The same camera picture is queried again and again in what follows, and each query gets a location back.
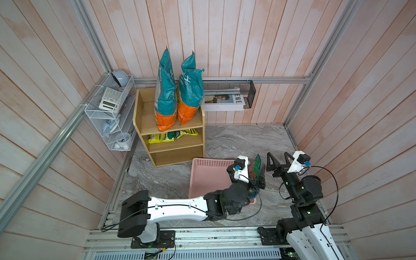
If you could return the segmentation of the green blue soil bag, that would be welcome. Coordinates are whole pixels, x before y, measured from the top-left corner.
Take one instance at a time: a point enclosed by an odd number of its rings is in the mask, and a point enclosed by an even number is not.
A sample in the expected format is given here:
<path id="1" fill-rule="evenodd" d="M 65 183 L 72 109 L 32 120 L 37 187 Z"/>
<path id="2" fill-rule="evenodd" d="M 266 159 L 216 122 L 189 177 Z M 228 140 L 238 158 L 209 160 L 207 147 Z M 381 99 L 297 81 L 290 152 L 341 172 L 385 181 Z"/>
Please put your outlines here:
<path id="1" fill-rule="evenodd" d="M 250 203 L 256 202 L 256 196 L 258 195 L 258 190 L 260 188 L 257 187 L 257 176 L 259 174 L 265 175 L 265 164 L 262 162 L 260 155 L 257 155 L 255 160 L 249 165 L 249 193 L 248 198 Z"/>

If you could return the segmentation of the teal orange fertilizer bag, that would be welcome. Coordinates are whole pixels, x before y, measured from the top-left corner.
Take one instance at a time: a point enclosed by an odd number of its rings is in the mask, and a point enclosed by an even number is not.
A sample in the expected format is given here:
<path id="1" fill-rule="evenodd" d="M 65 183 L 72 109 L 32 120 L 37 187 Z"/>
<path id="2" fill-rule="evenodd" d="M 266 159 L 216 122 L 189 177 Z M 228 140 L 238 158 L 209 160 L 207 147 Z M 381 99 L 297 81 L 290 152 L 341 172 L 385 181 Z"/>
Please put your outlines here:
<path id="1" fill-rule="evenodd" d="M 167 131 L 175 124 L 177 115 L 177 87 L 168 48 L 165 49 L 159 61 L 154 111 L 157 128 L 160 132 Z"/>
<path id="2" fill-rule="evenodd" d="M 196 68 L 195 52 L 184 60 L 179 77 L 179 101 L 177 118 L 183 125 L 193 119 L 204 97 L 202 73 L 204 69 Z"/>

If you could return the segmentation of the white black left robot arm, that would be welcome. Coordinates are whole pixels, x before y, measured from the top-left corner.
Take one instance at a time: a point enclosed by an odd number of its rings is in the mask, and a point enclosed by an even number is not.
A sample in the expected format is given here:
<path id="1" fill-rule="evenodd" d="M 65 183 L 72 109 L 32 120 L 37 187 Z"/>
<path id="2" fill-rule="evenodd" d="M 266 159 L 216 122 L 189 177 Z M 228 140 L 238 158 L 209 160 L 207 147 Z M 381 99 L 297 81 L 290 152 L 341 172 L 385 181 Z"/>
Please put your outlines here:
<path id="1" fill-rule="evenodd" d="M 162 199 L 149 196 L 142 190 L 122 202 L 119 238 L 138 238 L 142 243 L 159 239 L 159 222 L 174 220 L 228 221 L 250 204 L 251 190 L 259 191 L 257 183 L 249 178 L 248 168 L 232 168 L 232 183 L 225 190 L 210 192 L 191 199 Z"/>

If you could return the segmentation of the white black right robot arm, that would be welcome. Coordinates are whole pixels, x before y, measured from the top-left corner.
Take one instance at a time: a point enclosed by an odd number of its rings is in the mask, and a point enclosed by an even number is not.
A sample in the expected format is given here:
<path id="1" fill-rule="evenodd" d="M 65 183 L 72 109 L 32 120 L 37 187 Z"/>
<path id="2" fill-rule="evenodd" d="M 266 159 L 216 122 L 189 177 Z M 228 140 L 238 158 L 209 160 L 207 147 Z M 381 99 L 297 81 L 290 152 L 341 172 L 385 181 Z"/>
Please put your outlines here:
<path id="1" fill-rule="evenodd" d="M 281 219 L 274 231 L 280 243 L 288 243 L 302 260 L 343 260 L 344 257 L 333 240 L 325 217 L 317 202 L 323 198 L 322 181 L 306 172 L 314 165 L 303 151 L 284 154 L 285 164 L 272 155 L 266 155 L 266 171 L 279 177 L 291 200 L 291 218 Z"/>

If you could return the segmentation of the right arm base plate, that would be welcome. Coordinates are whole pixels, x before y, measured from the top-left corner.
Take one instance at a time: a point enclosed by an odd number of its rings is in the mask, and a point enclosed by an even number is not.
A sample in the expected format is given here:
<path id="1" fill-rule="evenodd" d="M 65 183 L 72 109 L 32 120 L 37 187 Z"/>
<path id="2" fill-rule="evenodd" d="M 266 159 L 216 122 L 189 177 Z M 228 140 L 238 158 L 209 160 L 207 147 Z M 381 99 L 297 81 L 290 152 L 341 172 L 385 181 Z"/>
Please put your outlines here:
<path id="1" fill-rule="evenodd" d="M 285 245 L 288 244 L 287 235 L 291 233 L 280 225 L 277 227 L 258 227 L 257 233 L 260 235 L 262 245 Z"/>

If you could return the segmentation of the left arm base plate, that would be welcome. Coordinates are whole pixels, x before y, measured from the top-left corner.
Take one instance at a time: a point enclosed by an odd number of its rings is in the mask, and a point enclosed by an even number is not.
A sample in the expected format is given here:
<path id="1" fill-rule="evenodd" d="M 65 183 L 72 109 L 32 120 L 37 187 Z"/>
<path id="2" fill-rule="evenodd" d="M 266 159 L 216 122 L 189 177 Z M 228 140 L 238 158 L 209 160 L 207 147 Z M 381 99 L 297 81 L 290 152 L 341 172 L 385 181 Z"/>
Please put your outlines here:
<path id="1" fill-rule="evenodd" d="M 175 247 L 176 232 L 174 230 L 158 231 L 154 242 L 143 243 L 139 237 L 133 237 L 131 249 L 162 249 Z"/>

